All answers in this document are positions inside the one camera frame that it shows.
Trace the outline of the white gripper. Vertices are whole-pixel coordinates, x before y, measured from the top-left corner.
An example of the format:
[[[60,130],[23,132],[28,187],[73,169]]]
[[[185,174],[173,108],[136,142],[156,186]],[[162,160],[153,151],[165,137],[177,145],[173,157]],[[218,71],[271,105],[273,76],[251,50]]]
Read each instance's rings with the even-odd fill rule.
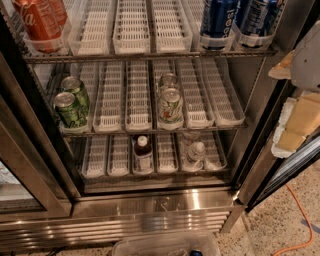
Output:
[[[316,21],[295,51],[289,52],[268,72],[277,80],[290,79],[292,84],[309,91],[320,91],[320,20]],[[288,158],[320,126],[320,94],[304,92],[288,97],[273,135],[272,154]]]

